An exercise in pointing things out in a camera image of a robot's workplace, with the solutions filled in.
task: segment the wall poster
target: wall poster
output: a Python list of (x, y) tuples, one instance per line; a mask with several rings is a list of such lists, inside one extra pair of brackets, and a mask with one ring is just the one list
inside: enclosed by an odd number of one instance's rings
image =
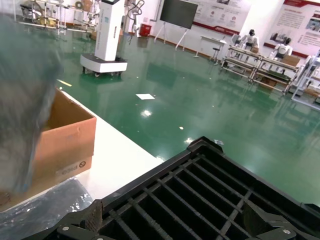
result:
[(285, 0), (264, 43), (274, 48), (291, 38), (293, 54), (306, 58), (320, 49), (320, 3)]
[(185, 1), (198, 5), (194, 25), (230, 36), (240, 33), (251, 8), (248, 0)]

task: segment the cable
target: cable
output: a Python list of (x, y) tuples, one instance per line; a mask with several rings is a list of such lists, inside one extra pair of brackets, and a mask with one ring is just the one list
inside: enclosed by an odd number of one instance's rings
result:
[[(139, 28), (135, 28), (135, 26), (137, 25), (137, 16), (142, 15), (142, 6), (145, 5), (145, 1), (144, 0), (139, 0), (137, 3), (132, 2), (131, 0), (129, 0), (129, 2), (132, 4), (132, 7), (128, 10), (127, 12), (127, 16), (129, 19), (133, 20), (133, 24), (131, 27), (131, 32), (133, 33), (137, 33), (137, 31), (139, 30)], [(133, 38), (133, 35), (131, 35), (128, 39), (129, 45), (131, 44), (131, 40)]]

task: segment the green epoxy floor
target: green epoxy floor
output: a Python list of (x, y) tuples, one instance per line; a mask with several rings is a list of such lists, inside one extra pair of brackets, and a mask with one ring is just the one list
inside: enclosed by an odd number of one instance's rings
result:
[(320, 112), (152, 38), (130, 45), (124, 38), (119, 52), (128, 68), (120, 78), (84, 75), (80, 54), (92, 53), (95, 41), (81, 36), (68, 32), (59, 41), (62, 80), (72, 87), (58, 86), (153, 156), (169, 159), (188, 139), (220, 140), (239, 164), (296, 200), (320, 205)]

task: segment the white wall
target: white wall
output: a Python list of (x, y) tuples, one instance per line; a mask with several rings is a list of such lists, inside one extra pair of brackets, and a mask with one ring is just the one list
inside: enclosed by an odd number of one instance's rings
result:
[[(142, 7), (141, 22), (144, 18), (147, 18), (146, 24), (152, 25), (151, 35), (155, 36), (163, 25), (163, 22), (158, 20), (157, 22), (152, 22), (150, 19), (155, 18), (157, 15), (157, 6), (160, 0), (146, 0), (146, 4)], [(250, 29), (254, 29), (256, 34), (260, 38), (260, 52), (268, 55), (272, 49), (268, 47), (263, 47), (265, 38), (269, 33), (276, 15), (279, 13), (280, 8), (284, 0), (250, 0), (251, 9), (248, 13), (246, 21), (243, 25), (241, 35), (248, 34)], [(166, 39), (170, 42), (177, 43), (184, 33), (184, 28), (166, 23)], [(201, 53), (211, 56), (213, 54), (213, 47), (216, 47), (213, 43), (202, 41), (202, 48), (200, 46), (200, 36), (207, 36), (215, 39), (222, 39), (225, 37), (227, 42), (230, 42), (231, 37), (212, 31), (203, 27), (193, 25), (191, 30), (187, 32), (185, 37), (184, 46), (192, 50), (200, 50)], [(159, 37), (164, 38), (164, 33), (162, 32)], [(227, 51), (227, 46), (221, 51), (219, 59), (221, 59)]]

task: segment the plastic bag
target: plastic bag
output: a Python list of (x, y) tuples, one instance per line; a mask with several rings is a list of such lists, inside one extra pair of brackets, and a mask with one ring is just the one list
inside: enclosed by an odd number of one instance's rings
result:
[(67, 213), (92, 203), (81, 183), (70, 178), (31, 201), (0, 213), (1, 240), (21, 240), (53, 227)]
[(55, 45), (0, 15), (0, 191), (27, 190), (62, 72)]

